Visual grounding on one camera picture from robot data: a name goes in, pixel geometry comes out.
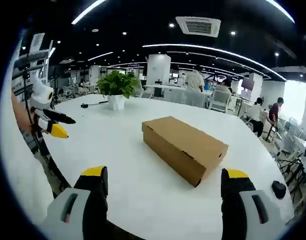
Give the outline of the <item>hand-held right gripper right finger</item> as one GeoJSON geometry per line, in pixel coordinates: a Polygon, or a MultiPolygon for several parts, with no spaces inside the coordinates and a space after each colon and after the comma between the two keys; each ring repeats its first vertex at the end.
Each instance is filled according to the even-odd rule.
{"type": "Polygon", "coordinates": [[[222,169],[221,198],[223,240],[279,240],[287,232],[279,207],[246,173],[222,169]]]}

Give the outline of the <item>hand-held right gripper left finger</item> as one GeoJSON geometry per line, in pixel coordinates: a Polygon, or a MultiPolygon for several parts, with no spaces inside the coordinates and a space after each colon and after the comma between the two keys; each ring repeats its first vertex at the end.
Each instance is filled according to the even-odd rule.
{"type": "Polygon", "coordinates": [[[41,231],[49,240],[101,240],[107,234],[108,169],[91,167],[48,206],[41,231]]]}

